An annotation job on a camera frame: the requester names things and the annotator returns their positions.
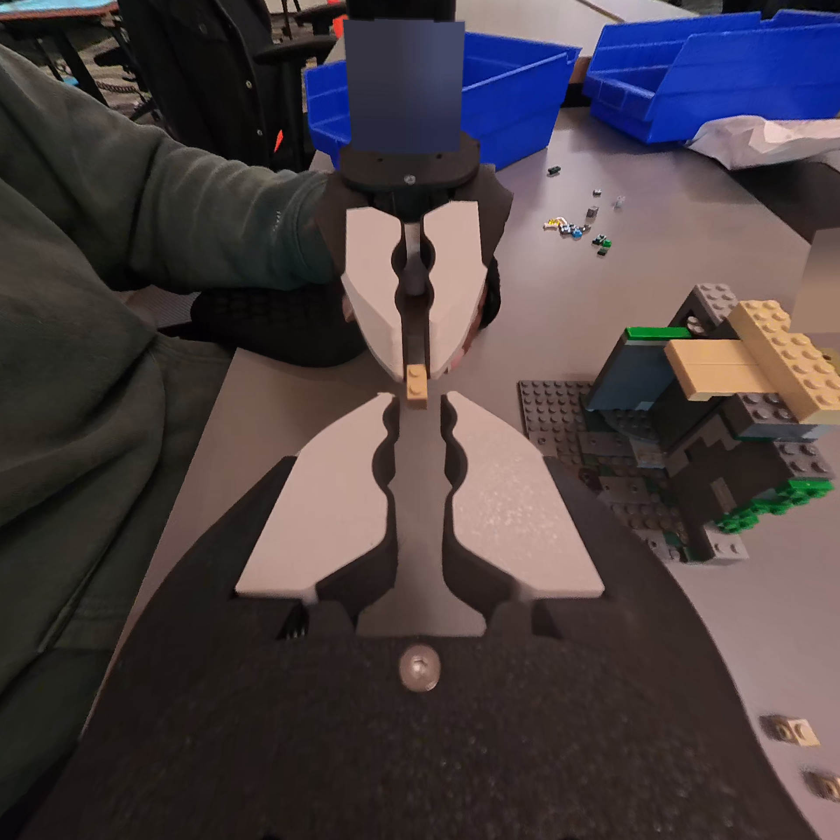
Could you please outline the scatter of tiny brick pieces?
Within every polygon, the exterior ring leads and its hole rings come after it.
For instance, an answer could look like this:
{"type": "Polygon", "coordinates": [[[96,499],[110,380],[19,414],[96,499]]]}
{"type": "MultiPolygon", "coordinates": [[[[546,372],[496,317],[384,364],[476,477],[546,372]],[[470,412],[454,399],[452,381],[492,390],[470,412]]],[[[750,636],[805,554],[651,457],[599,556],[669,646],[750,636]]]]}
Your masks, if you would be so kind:
{"type": "MultiPolygon", "coordinates": [[[[562,166],[558,164],[547,167],[546,177],[549,179],[558,177],[562,172],[562,166]]],[[[602,197],[603,190],[596,188],[592,192],[593,198],[602,197]]],[[[620,211],[627,203],[625,195],[616,196],[612,203],[614,211],[620,211]]],[[[597,205],[589,206],[585,212],[584,222],[577,224],[567,217],[555,216],[546,219],[541,227],[543,232],[554,232],[562,238],[569,239],[574,242],[581,242],[585,235],[588,235],[593,230],[593,223],[597,219],[600,212],[600,207],[597,205]]],[[[595,254],[599,258],[606,257],[613,248],[613,241],[604,233],[596,234],[591,240],[591,246],[595,249],[595,254]]]]}

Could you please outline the green-sleeved arm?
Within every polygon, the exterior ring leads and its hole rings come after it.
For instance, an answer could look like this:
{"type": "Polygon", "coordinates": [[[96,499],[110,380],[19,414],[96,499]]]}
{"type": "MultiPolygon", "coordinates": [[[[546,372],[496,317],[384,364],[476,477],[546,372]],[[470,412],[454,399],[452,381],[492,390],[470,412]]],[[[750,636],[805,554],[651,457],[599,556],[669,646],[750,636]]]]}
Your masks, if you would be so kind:
{"type": "Polygon", "coordinates": [[[2,290],[2,693],[114,649],[230,358],[103,288],[2,290]]]}

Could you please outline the blue storage bin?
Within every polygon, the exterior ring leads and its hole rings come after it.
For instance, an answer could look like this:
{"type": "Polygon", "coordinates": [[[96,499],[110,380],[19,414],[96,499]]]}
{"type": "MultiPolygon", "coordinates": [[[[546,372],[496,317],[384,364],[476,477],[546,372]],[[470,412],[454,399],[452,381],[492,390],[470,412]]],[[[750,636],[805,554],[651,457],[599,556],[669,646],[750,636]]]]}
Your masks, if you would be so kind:
{"type": "MultiPolygon", "coordinates": [[[[545,149],[580,47],[467,32],[461,128],[479,141],[480,160],[497,170],[545,149]]],[[[344,60],[306,70],[308,127],[334,169],[350,142],[344,60]]]]}
{"type": "Polygon", "coordinates": [[[782,9],[605,26],[582,88],[593,117],[639,140],[692,140],[710,121],[830,119],[839,17],[782,9]]]}

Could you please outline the person's left hand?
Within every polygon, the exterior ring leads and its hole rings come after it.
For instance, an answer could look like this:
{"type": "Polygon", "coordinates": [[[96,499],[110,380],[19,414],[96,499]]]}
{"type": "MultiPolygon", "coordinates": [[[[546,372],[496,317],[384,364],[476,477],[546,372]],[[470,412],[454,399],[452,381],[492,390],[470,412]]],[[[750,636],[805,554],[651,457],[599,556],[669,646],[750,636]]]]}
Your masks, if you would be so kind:
{"type": "Polygon", "coordinates": [[[501,309],[501,279],[496,257],[490,260],[487,269],[486,282],[479,298],[475,316],[469,326],[462,347],[450,361],[446,373],[450,373],[460,365],[481,331],[486,329],[497,317],[501,309]]]}

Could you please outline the grey desk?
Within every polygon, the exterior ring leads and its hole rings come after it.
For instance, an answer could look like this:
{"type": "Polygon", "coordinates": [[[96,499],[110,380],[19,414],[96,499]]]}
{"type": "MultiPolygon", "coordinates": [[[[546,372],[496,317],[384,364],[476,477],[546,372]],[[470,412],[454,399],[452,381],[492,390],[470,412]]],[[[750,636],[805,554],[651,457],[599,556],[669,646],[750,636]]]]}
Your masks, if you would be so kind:
{"type": "MultiPolygon", "coordinates": [[[[477,635],[484,622],[448,591],[440,569],[448,483],[439,395],[455,390],[521,432],[517,383],[593,380],[628,326],[666,324],[693,286],[728,284],[790,312],[810,246],[714,161],[656,151],[582,108],[560,111],[549,148],[499,180],[514,194],[497,248],[501,307],[457,369],[431,384],[426,411],[401,410],[395,447],[400,559],[395,588],[363,612],[365,635],[477,635]],[[561,165],[547,178],[551,165],[561,165]],[[602,197],[593,198],[596,188],[602,197]],[[625,195],[620,211],[612,208],[625,195]],[[555,216],[583,241],[543,232],[555,216]],[[613,242],[599,258],[591,245],[613,242]]],[[[313,435],[396,384],[368,354],[304,369],[238,350],[118,646],[182,556],[267,471],[313,435]]],[[[809,792],[805,768],[838,772],[838,490],[744,537],[728,566],[669,563],[707,625],[775,772],[820,838],[838,838],[838,804],[809,792]],[[808,720],[805,749],[768,738],[765,715],[808,720]]]]}

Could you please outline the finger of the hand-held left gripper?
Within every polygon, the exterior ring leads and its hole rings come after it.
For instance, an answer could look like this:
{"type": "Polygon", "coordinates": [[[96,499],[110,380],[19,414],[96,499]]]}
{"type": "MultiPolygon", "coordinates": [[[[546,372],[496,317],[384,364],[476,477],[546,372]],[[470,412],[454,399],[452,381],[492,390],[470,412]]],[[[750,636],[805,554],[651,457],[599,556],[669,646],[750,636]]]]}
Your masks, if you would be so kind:
{"type": "Polygon", "coordinates": [[[452,201],[435,208],[423,218],[423,232],[434,250],[428,339],[429,373],[436,380],[463,349],[486,284],[478,203],[452,201]]]}
{"type": "Polygon", "coordinates": [[[401,222],[377,208],[346,213],[343,288],[369,350],[396,382],[404,378],[404,362],[392,257],[402,237],[401,222]]]}

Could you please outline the person's left forearm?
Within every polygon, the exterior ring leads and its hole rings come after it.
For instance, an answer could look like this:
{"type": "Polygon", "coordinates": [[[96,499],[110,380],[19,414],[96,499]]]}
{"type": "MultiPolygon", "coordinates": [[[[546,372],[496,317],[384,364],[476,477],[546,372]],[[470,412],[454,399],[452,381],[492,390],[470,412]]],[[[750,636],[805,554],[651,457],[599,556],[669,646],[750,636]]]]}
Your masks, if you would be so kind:
{"type": "Polygon", "coordinates": [[[2,47],[2,272],[293,290],[333,265],[318,173],[273,173],[177,143],[2,47]]]}

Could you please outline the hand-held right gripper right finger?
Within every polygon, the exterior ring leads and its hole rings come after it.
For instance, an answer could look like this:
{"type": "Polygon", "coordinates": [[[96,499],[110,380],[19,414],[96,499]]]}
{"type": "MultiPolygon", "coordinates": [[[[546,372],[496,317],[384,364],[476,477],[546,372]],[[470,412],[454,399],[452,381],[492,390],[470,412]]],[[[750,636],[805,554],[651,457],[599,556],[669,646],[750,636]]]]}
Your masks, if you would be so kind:
{"type": "Polygon", "coordinates": [[[458,392],[440,402],[442,570],[484,635],[531,635],[551,608],[602,612],[605,586],[540,451],[458,392]]]}

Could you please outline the toy brick building model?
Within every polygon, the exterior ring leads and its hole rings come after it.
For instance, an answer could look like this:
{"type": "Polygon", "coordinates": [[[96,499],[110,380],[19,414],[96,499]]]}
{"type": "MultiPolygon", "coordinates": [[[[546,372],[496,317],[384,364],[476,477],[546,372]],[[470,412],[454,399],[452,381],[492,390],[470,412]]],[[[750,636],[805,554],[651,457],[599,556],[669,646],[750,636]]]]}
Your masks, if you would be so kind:
{"type": "Polygon", "coordinates": [[[726,285],[625,329],[593,382],[524,380],[518,397],[530,442],[666,562],[744,559],[744,532],[838,488],[817,446],[838,429],[838,351],[726,285]]]}

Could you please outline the white printed paper bag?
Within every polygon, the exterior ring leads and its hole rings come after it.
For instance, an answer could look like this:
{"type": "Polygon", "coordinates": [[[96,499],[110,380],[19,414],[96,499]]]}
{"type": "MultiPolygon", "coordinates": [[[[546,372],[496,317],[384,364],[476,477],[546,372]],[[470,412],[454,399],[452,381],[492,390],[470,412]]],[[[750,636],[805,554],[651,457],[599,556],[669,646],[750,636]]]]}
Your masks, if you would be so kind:
{"type": "Polygon", "coordinates": [[[730,172],[795,161],[825,163],[838,170],[839,119],[718,119],[704,123],[684,146],[730,172]]]}

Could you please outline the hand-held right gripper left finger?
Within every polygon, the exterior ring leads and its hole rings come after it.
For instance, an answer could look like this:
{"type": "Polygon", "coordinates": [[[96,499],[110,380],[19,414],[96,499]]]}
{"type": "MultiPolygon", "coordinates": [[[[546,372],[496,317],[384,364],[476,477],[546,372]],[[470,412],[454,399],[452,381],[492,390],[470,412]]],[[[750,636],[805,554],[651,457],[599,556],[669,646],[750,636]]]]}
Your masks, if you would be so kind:
{"type": "Polygon", "coordinates": [[[393,588],[398,398],[382,392],[326,426],[293,458],[234,592],[342,607],[353,629],[393,588]]]}

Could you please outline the black jacket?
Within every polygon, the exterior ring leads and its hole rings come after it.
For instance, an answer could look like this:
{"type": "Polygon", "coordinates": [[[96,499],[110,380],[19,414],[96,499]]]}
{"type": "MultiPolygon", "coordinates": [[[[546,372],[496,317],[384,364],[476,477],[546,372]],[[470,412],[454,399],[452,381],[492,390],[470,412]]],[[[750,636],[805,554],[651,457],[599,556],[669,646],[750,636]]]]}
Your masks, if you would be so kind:
{"type": "Polygon", "coordinates": [[[273,172],[310,167],[302,68],[323,63],[334,37],[301,30],[275,43],[265,2],[120,1],[119,11],[176,141],[273,172]]]}

